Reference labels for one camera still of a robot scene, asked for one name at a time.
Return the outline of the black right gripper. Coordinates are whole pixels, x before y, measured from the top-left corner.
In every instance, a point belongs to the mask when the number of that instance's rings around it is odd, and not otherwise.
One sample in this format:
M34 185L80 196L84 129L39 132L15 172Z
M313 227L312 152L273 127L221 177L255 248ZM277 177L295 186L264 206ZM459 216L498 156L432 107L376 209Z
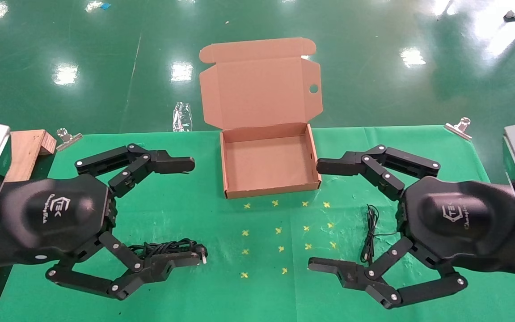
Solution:
M347 151L339 159L319 158L316 169L326 175L361 175L389 200L399 200L399 227L413 241L401 238L368 267L329 258L308 260L309 270L336 275L343 288L365 291L385 309L394 309L464 290L466 278L450 265L515 274L515 190L510 185L441 181L435 178L439 162L386 145ZM391 170L420 180L405 190ZM399 289L386 283L384 273L421 247L429 253L426 263L443 264L435 268L440 278Z

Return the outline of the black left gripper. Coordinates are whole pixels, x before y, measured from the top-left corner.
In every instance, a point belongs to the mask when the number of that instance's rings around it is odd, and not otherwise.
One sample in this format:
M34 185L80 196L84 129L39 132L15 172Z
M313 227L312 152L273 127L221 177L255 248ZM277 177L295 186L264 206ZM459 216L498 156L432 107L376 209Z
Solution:
M110 231L116 200L149 174L187 174L192 157L172 157L165 149L124 145L74 163L70 179L7 182L0 192L0 267L57 261L46 273L56 285L123 301L149 283L166 281L174 268L200 264L200 244L183 238L126 246ZM97 178L117 169L108 181ZM127 270L109 280L74 271L74 265L106 249Z

